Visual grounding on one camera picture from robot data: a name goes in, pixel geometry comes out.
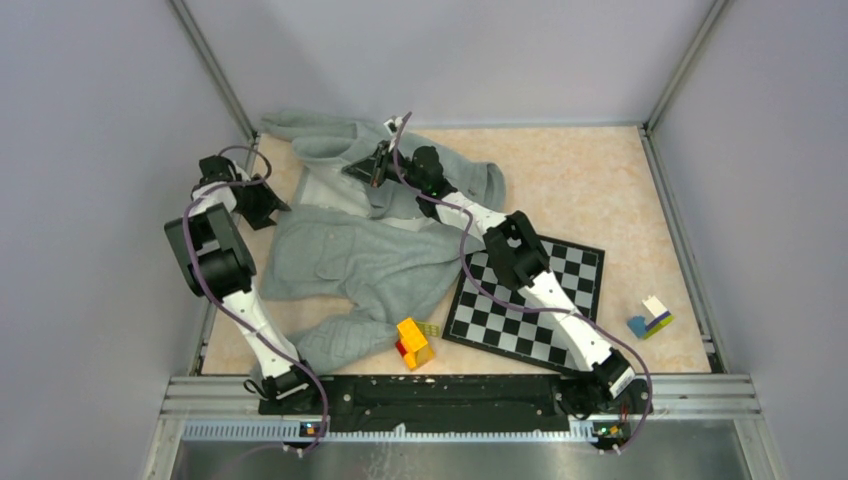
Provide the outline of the grey zip jacket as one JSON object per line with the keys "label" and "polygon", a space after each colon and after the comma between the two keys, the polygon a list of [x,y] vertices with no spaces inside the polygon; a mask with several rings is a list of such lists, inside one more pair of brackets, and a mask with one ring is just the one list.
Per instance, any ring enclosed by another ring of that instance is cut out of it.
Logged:
{"label": "grey zip jacket", "polygon": [[426,217],[408,185],[372,188],[343,173],[389,139],[382,124],[285,109],[260,126],[290,143],[320,192],[280,216],[262,298],[351,302],[350,311],[290,337],[319,375],[391,349],[397,324],[429,316],[457,279],[461,254],[482,250],[482,241]]}

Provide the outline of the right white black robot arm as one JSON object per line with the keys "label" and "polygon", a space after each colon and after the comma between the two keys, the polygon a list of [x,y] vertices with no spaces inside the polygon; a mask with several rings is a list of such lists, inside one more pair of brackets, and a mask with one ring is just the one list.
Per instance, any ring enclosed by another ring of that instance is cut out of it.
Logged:
{"label": "right white black robot arm", "polygon": [[433,146],[405,156],[382,141],[342,171],[371,188],[407,186],[426,218],[460,230],[464,273],[448,326],[460,342],[575,376],[559,403],[580,419],[626,415],[647,396],[621,343],[590,318],[600,251],[550,244],[523,212],[498,212],[472,199],[448,179]]}

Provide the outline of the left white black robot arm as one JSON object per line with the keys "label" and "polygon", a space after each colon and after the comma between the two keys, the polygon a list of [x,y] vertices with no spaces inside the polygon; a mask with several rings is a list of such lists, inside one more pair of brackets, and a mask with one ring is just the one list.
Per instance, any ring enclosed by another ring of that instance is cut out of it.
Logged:
{"label": "left white black robot arm", "polygon": [[223,154],[199,161],[201,179],[183,215],[164,232],[189,288],[237,325],[251,348],[260,378],[248,391],[272,404],[283,401],[297,413],[319,404],[317,377],[294,344],[279,333],[259,295],[257,267],[233,217],[254,230],[276,224],[272,215],[290,206],[260,175],[251,176]]}

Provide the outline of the black white checkerboard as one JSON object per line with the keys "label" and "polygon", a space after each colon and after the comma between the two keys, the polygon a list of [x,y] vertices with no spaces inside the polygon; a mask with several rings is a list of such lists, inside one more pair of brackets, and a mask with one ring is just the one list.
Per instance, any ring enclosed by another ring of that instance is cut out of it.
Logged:
{"label": "black white checkerboard", "polygon": [[[590,246],[543,237],[550,269],[582,315],[593,320],[599,310],[605,252]],[[526,307],[518,293],[501,285],[488,254],[466,256],[447,315],[442,338],[530,365],[567,373],[574,366],[564,334],[549,314],[510,310],[482,295],[478,282],[497,299]]]}

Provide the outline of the yellow red toy block stack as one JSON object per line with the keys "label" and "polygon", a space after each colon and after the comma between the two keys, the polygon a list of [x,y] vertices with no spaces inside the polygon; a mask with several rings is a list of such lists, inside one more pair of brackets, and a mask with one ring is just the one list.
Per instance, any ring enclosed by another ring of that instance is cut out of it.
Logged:
{"label": "yellow red toy block stack", "polygon": [[442,328],[439,325],[408,317],[398,323],[396,328],[398,339],[395,348],[408,370],[415,371],[435,358],[430,339],[441,335]]}

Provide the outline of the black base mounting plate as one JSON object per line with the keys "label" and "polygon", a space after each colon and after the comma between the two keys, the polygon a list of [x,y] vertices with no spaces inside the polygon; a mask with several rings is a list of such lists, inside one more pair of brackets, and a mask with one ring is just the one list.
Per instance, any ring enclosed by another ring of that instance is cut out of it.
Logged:
{"label": "black base mounting plate", "polygon": [[333,433],[523,433],[566,431],[579,420],[636,420],[653,408],[647,384],[631,383],[615,399],[585,379],[561,375],[435,375],[325,377],[315,388],[261,401],[262,415],[328,415]]}

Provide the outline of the blue white green toy blocks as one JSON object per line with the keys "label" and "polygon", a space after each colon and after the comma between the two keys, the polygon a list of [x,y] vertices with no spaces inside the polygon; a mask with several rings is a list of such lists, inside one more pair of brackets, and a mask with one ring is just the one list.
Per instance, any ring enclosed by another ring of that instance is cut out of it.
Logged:
{"label": "blue white green toy blocks", "polygon": [[656,296],[650,296],[642,301],[644,315],[636,315],[627,321],[627,326],[633,335],[646,340],[668,326],[675,316],[666,305]]}

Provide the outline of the aluminium front frame rail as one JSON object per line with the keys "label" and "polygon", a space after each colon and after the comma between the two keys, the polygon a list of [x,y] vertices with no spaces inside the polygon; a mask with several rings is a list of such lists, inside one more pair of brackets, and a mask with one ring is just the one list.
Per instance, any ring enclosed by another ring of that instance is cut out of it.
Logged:
{"label": "aluminium front frame rail", "polygon": [[773,479],[745,375],[655,374],[608,399],[554,374],[335,375],[264,400],[169,382],[148,479]]}

